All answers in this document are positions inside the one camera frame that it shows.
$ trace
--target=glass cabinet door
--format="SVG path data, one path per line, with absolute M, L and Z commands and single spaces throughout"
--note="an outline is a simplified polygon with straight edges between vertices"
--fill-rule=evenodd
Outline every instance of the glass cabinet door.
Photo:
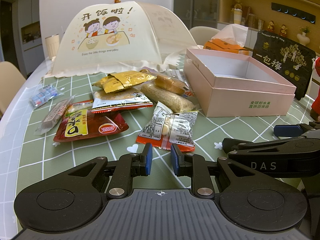
M 193 27 L 217 27 L 219 0 L 194 0 Z
M 173 0 L 173 12 L 188 29 L 192 28 L 192 0 Z

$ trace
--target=metal screw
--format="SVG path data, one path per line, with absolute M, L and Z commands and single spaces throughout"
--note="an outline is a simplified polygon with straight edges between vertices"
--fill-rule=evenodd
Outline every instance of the metal screw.
M 212 189 L 208 188 L 208 187 L 201 187 L 200 189 L 197 190 L 199 195 L 202 196 L 209 196 L 213 193 Z
M 124 193 L 124 190 L 120 187 L 114 187 L 109 190 L 109 194 L 113 196 L 121 196 Z

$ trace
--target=cartoon boy illustration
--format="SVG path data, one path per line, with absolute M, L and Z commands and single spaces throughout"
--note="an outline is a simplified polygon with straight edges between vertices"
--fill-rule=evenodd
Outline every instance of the cartoon boy illustration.
M 116 33 L 116 29 L 118 28 L 119 22 L 120 19 L 116 16 L 112 16 L 105 19 L 103 22 L 103 27 L 106 29 L 104 33 Z
M 87 37 L 91 38 L 93 36 L 97 36 L 98 32 L 101 31 L 99 18 L 92 20 L 83 25 L 85 32 L 87 33 Z

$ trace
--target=green checkered tablecloth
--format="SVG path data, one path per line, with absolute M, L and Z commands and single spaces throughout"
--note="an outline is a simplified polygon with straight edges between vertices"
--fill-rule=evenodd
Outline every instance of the green checkered tablecloth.
M 183 57 L 180 58 L 179 64 L 183 66 Z M 92 91 L 96 91 L 98 88 L 92 87 L 91 84 L 104 76 L 104 73 L 99 73 L 44 79 L 44 85 L 53 84 L 64 92 L 64 95 L 31 113 L 23 139 L 16 194 L 33 183 L 97 156 L 106 156 L 109 160 L 117 160 L 121 155 L 129 152 L 127 147 L 136 144 L 137 135 L 141 128 L 150 121 L 154 106 L 122 112 L 129 129 L 116 135 L 55 144 L 53 137 L 59 125 L 56 125 L 45 135 L 33 135 L 41 120 L 57 102 L 70 95 L 76 95 L 74 102 L 92 99 Z M 189 97 L 189 99 L 197 104 L 196 98 Z M 313 100 L 307 97 L 301 101 L 294 100 L 286 116 L 207 118 L 202 110 L 199 110 L 193 129 L 195 153 L 203 155 L 206 160 L 216 161 L 219 156 L 225 156 L 221 145 L 225 137 L 253 142 L 278 139 L 273 135 L 275 125 L 308 123 L 312 120 L 308 114 L 312 102 Z M 144 145 L 138 144 L 137 152 L 141 152 L 143 147 Z M 157 189 L 191 187 L 190 178 L 174 176 L 169 153 L 169 151 L 154 148 L 151 175 L 135 178 L 133 186 Z M 284 179 L 284 181 L 298 186 L 300 179 Z

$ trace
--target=white tissue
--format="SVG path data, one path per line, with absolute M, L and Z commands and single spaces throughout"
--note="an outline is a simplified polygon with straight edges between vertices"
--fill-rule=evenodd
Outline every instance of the white tissue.
M 230 24 L 224 27 L 212 39 L 220 39 L 233 45 L 244 46 L 247 39 L 248 27 L 239 24 Z

